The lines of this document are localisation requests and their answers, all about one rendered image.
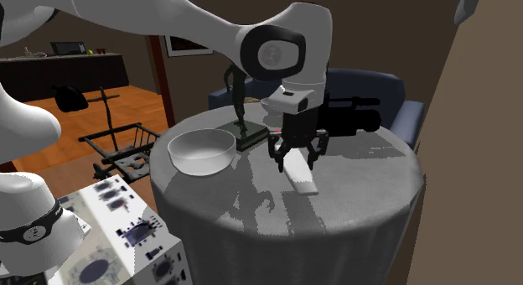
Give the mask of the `dark figure statue on base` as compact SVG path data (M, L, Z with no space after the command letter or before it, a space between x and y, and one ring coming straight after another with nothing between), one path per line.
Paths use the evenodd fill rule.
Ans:
M236 149L240 152L259 143L268 134L268 128L261 124L246 121L244 118L246 98L246 73L231 64L224 73L224 82L228 92L232 92L231 100L237 120L219 127L231 133L236 139Z

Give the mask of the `white flat remote control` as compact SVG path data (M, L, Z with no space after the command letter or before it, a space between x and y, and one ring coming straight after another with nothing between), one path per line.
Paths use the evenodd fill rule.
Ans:
M298 148L292 148L283 159L282 171L292 185L294 191L300 195L316 195L318 188L314 182L312 171L307 160Z

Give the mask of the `round table with grey cloth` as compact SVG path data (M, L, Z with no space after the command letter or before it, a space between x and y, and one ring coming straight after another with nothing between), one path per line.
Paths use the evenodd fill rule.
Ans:
M411 148L385 128L333 137L309 196L264 142L208 177L173 166L173 138L235 116L227 106L189 117L151 152L158 213L184 244L193 285L385 285L423 184Z

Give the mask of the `framed wall picture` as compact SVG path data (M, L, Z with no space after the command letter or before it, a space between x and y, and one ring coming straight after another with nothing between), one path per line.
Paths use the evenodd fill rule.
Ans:
M192 56L214 53L212 49L206 48L187 39L181 39L173 36L165 36L164 38L168 57Z

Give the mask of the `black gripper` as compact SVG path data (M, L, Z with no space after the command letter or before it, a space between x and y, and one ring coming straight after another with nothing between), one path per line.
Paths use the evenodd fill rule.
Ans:
M283 172L284 157L291 148L307 148L308 167L313 169L313 164L318 157L325 155L329 143L329 133L324 129L317 129L319 108L299 112L296 115L283 114L282 131L269 132L267 146L269 156L277 162L278 171ZM318 138L314 146L312 141Z

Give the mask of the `white cup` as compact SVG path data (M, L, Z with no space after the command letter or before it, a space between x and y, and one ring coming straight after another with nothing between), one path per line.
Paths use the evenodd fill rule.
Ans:
M265 122L279 123L282 121L282 113L276 111L272 106L267 103L267 99L263 98L260 101L262 108L266 111L267 115L264 117Z

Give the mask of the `dark sideboard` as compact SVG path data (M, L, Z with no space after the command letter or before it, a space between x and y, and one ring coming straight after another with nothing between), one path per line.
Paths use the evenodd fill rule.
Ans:
M0 58L0 84L14 99L27 102L55 96L53 86L90 92L127 86L129 79L120 54L94 53Z

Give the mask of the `patterned white robot stand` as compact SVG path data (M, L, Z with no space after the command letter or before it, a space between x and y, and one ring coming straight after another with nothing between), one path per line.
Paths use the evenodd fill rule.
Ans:
M0 173L0 285L193 285L183 242L114 175L61 198Z

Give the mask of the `clear glass bowl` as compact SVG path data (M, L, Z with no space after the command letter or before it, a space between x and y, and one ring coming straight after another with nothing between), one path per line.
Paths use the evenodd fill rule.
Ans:
M183 174L209 176L227 168L236 155L235 136L204 128L179 134L168 143L173 166Z

